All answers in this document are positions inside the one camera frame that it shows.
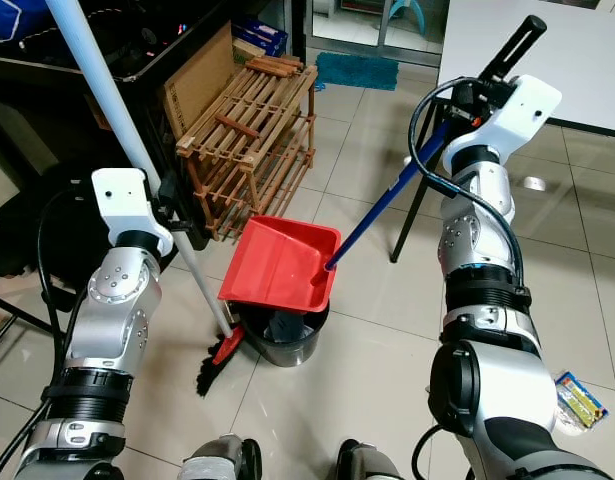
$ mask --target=white mop handle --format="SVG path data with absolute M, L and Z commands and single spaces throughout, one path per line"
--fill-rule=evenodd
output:
M 147 174 L 149 188 L 155 195 L 160 187 L 160 177 L 107 68 L 78 0 L 47 0 L 47 6 L 127 158 L 133 167 L 140 168 Z M 231 337 L 232 330 L 220 304 L 196 264 L 189 238 L 182 232 L 174 232 L 173 235 L 176 246 L 205 296 L 220 329 L 226 337 Z

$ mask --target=teal doormat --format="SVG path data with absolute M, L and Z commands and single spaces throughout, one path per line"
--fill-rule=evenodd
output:
M 318 80 L 351 87 L 395 90 L 398 62 L 387 58 L 359 57 L 322 52 L 316 58 Z

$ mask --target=floor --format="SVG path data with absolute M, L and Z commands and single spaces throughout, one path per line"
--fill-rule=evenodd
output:
M 313 36 L 378 45 L 380 18 L 380 15 L 348 10 L 336 10 L 330 18 L 314 14 Z M 412 10 L 404 9 L 400 18 L 389 20 L 385 45 L 441 53 L 445 32 L 443 18 L 439 11 L 426 13 L 427 27 L 425 35 L 422 35 Z
M 394 92 L 327 85 L 317 93 L 315 166 L 287 216 L 348 234 L 400 170 L 409 115 L 435 75 L 402 66 Z M 610 412 L 592 432 L 556 440 L 615 478 L 615 140 L 547 126 L 508 167 L 547 365 L 554 375 L 574 372 Z M 525 188 L 527 177 L 542 179 L 544 191 Z M 185 264 L 174 261 L 125 417 L 118 463 L 126 478 L 173 479 L 182 459 L 228 431 L 259 441 L 267 480 L 327 478 L 348 437 L 376 444 L 412 478 L 412 449 L 432 425 L 425 387 L 444 313 L 437 194 L 425 199 L 400 262 L 387 258 L 415 187 L 341 262 L 314 356 L 282 369 L 244 346 L 205 399 L 195 378 L 215 327 Z M 233 251 L 211 243 L 197 254 L 214 291 Z M 46 317 L 38 291 L 35 275 L 0 280 L 3 297 Z M 0 451 L 38 405 L 51 358 L 50 339 L 24 325 L 0 345 Z M 462 479 L 468 469 L 443 433 L 420 465 L 431 480 Z

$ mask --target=red dustpan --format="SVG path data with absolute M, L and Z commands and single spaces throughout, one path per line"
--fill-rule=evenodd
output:
M 336 269 L 325 263 L 340 245 L 333 228 L 259 215 L 249 219 L 218 298 L 281 310 L 320 312 Z

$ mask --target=black bucket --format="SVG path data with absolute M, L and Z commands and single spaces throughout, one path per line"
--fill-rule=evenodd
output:
M 236 302 L 230 302 L 230 310 L 240 316 L 247 338 L 263 357 L 279 367 L 295 367 L 306 362 L 314 353 L 318 334 L 329 314 L 329 303 L 322 312 L 308 312 L 303 315 L 305 325 L 311 327 L 313 332 L 290 343 L 276 343 L 265 338 L 265 329 L 276 310 Z

